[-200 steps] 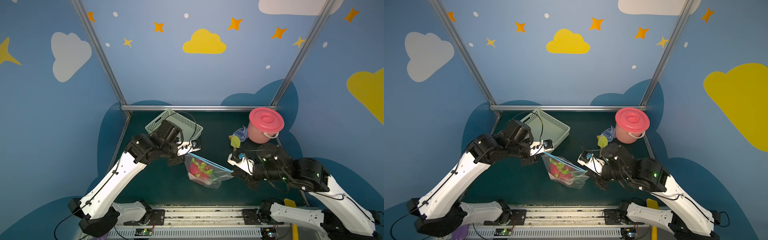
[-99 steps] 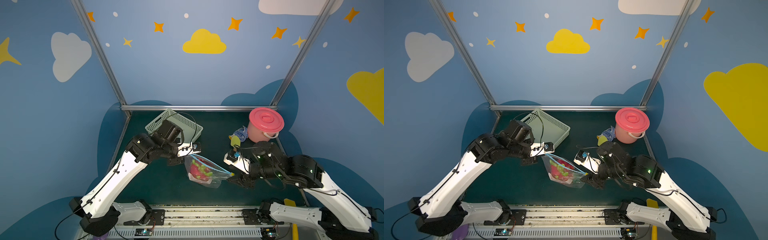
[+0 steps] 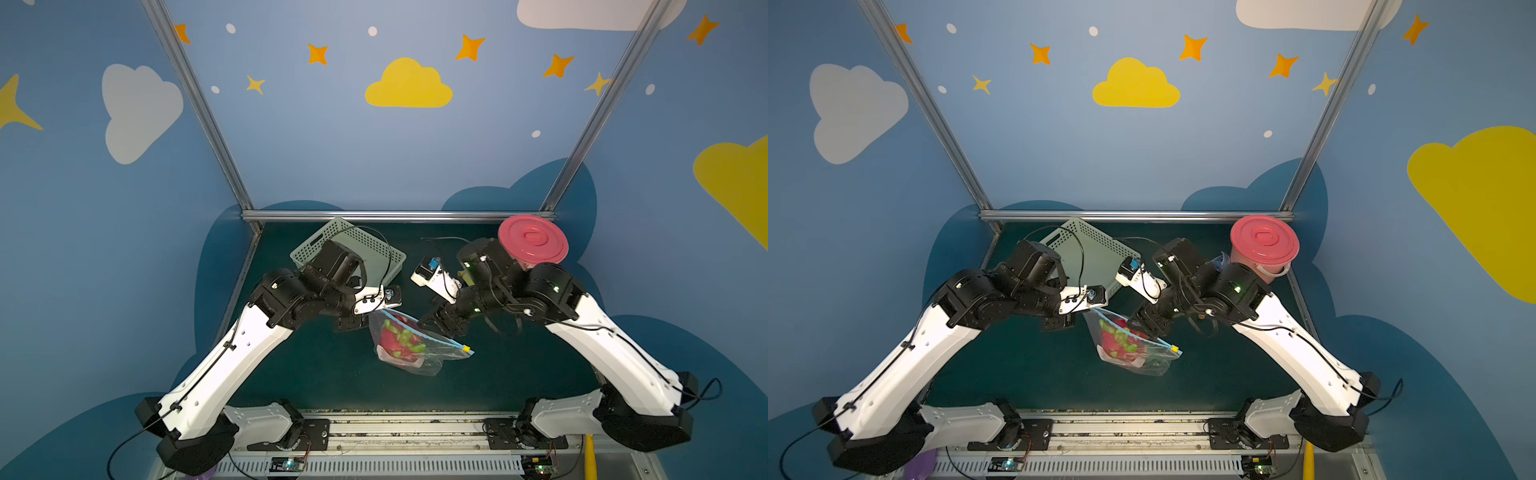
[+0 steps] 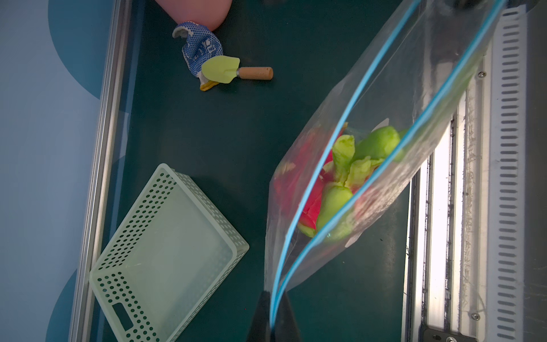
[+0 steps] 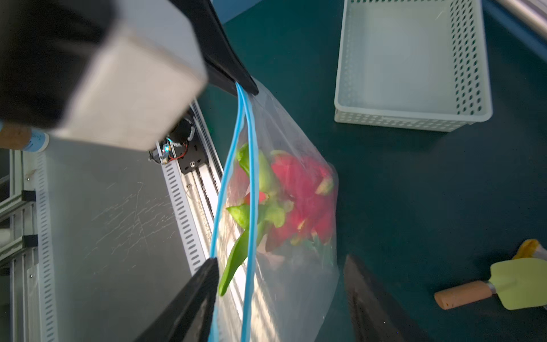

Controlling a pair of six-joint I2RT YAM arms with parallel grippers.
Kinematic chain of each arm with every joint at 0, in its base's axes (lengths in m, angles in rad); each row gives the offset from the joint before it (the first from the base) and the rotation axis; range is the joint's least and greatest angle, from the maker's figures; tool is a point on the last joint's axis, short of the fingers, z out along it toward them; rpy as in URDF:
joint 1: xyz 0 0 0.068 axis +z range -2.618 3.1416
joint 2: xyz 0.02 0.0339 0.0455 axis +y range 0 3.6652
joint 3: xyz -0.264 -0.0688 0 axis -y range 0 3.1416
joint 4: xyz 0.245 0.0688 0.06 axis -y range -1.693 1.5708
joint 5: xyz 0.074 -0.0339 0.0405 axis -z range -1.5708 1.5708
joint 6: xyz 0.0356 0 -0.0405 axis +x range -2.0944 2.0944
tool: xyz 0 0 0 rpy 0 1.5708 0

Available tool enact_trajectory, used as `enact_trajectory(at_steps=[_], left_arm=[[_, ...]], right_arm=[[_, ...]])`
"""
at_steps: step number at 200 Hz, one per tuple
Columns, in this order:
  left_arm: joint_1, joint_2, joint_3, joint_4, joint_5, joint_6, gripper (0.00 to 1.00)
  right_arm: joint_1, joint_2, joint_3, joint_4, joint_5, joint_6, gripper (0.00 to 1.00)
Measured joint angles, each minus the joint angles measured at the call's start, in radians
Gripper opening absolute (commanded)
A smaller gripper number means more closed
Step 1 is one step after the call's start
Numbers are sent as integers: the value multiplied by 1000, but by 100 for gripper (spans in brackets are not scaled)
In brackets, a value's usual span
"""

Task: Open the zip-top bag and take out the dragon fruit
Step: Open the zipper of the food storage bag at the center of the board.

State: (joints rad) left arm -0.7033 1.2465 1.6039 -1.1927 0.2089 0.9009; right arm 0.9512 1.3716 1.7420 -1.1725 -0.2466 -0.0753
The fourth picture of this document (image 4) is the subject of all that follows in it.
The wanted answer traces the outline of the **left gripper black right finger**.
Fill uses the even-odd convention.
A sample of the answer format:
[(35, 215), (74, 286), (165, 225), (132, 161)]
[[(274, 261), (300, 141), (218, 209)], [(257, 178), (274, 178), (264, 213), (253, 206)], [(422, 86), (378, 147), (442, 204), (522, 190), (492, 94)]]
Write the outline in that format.
[(287, 294), (282, 294), (275, 327), (273, 328), (275, 342), (301, 342), (301, 335)]

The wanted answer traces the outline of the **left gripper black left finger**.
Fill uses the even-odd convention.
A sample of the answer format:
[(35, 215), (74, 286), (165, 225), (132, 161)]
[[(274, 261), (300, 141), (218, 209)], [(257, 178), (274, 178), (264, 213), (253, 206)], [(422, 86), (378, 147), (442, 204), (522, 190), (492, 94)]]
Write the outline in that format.
[(250, 326), (246, 342), (271, 341), (272, 333), (269, 321), (270, 304), (271, 293), (262, 292), (253, 315), (252, 324)]

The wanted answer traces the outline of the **pink dragon fruit toy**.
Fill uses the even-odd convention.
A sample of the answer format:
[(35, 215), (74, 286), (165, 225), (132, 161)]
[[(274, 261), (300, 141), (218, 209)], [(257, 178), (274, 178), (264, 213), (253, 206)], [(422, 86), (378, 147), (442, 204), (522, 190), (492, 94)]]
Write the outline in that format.
[[(394, 151), (405, 133), (385, 125), (356, 142), (354, 135), (341, 131), (303, 207), (297, 228), (309, 238), (316, 236)], [(309, 132), (299, 143), (296, 156), (276, 168), (273, 185), (283, 211), (291, 209), (297, 183), (318, 136), (316, 129)]]

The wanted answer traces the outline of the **clear zip-top bag blue seal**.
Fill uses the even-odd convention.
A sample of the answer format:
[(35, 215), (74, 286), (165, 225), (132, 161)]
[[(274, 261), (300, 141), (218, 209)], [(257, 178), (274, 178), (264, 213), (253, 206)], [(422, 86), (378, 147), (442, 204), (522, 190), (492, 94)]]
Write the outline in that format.
[(264, 289), (285, 293), (351, 246), (442, 139), (505, 1), (403, 1), (330, 91), (269, 185)]

